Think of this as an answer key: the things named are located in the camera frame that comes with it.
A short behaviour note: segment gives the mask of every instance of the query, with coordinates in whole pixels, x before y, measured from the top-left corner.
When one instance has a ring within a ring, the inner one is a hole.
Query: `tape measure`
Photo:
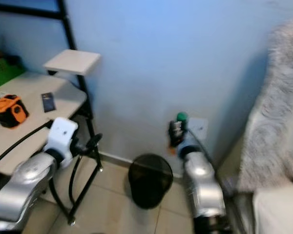
[[[21,98],[16,95],[5,95],[0,98],[0,124],[13,128],[23,123],[29,116]]]

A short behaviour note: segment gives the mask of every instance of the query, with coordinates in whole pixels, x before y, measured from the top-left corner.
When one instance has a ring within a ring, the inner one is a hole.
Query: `green object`
[[[177,114],[177,121],[187,122],[188,114],[186,112],[179,112]]]
[[[0,58],[0,86],[24,72],[21,65],[10,65],[4,58]]]

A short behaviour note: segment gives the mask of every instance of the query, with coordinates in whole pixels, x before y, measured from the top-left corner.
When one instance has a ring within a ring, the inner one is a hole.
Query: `black trash can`
[[[129,168],[128,177],[132,199],[143,209],[159,205],[173,181],[168,162],[155,154],[137,157]]]

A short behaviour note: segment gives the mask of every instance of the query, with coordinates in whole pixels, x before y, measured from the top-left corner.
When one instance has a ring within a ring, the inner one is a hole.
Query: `black metal frame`
[[[40,10],[40,9],[34,9],[34,8],[28,8],[28,7],[18,7],[18,6],[4,5],[4,4],[0,4],[0,11],[9,12],[9,13],[17,13],[17,14],[22,14],[22,15],[29,15],[29,16],[43,17],[46,19],[61,20],[62,25],[64,27],[64,31],[65,31],[65,35],[66,35],[66,39],[67,39],[67,43],[69,45],[69,48],[71,50],[76,50],[77,47],[76,47],[76,43],[74,41],[74,37],[73,37],[72,31],[71,31],[71,27],[70,27],[70,23],[69,23],[64,0],[56,0],[56,2],[57,2],[57,6],[58,6],[58,11]],[[48,71],[48,74],[51,76],[54,75],[55,73],[56,73],[56,71]],[[95,132],[94,132],[93,124],[92,124],[93,113],[92,113],[91,103],[89,100],[89,93],[88,93],[87,85],[86,85],[84,76],[76,75],[76,78],[78,80],[79,89],[86,93],[86,100],[85,100],[84,104],[82,105],[82,107],[76,112],[76,114],[85,117],[87,128],[89,131],[89,135],[90,135],[90,137],[94,137]],[[76,161],[73,172],[71,174],[69,188],[68,188],[69,198],[70,198],[72,205],[73,205],[72,209],[69,212],[67,211],[67,209],[63,205],[61,199],[59,198],[59,196],[54,188],[53,180],[51,179],[49,182],[50,191],[51,191],[54,199],[56,200],[57,204],[61,208],[62,212],[67,217],[68,223],[70,225],[74,225],[74,223],[75,223],[74,215],[75,215],[81,201],[83,200],[86,192],[88,191],[94,177],[96,176],[96,174],[99,170],[101,171],[103,169],[97,146],[95,147],[93,154],[94,154],[94,156],[90,156],[90,158],[93,158],[94,160],[97,161],[97,166],[93,170],[85,187],[83,188],[82,192],[80,193],[77,200],[75,201],[73,198],[72,188],[73,188],[73,182],[74,182],[76,170],[77,170],[78,165],[80,164],[82,156],[79,156]]]

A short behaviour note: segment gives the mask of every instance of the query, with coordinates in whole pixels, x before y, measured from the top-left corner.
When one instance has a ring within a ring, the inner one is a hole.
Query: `black card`
[[[44,112],[56,110],[52,93],[41,94]]]

